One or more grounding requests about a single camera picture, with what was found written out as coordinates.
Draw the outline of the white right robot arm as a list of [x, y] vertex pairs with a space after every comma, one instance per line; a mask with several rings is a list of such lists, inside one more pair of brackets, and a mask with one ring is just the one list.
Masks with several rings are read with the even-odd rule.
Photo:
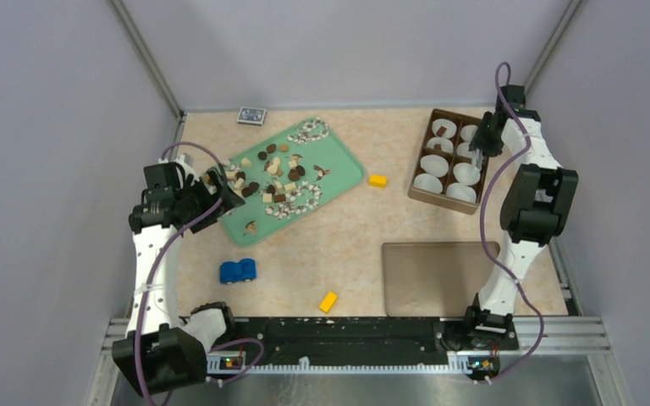
[[517, 169], [499, 211], [504, 240], [493, 270], [465, 312], [462, 336], [473, 348], [512, 337], [515, 301], [532, 262], [559, 236], [570, 213], [579, 177], [550, 153], [539, 114], [526, 107], [522, 85], [501, 85], [494, 112], [478, 124], [471, 141], [478, 166], [502, 151], [505, 167]]

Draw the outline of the green plastic tray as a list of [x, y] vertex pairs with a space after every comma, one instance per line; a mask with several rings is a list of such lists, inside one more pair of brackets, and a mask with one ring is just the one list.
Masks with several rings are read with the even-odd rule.
[[240, 247], [258, 244], [353, 189], [365, 168], [321, 118], [306, 118], [223, 161], [245, 200], [219, 219]]

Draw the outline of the metal tweezers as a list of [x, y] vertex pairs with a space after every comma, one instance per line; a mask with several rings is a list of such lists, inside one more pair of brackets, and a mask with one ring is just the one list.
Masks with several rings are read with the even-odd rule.
[[476, 167], [478, 171], [482, 170], [482, 163], [483, 163], [483, 154], [482, 151], [479, 149], [475, 149], [472, 154], [471, 154], [471, 164], [473, 167]]

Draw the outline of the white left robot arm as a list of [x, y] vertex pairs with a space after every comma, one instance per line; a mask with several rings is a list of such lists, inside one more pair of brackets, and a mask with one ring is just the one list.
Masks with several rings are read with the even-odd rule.
[[183, 157], [160, 160], [143, 172], [146, 187], [128, 218], [136, 255], [133, 308], [112, 358], [136, 392], [151, 400], [204, 382], [207, 353], [236, 342], [238, 328], [223, 301], [180, 316], [177, 272], [185, 233], [199, 233], [245, 202], [220, 164], [205, 178]]

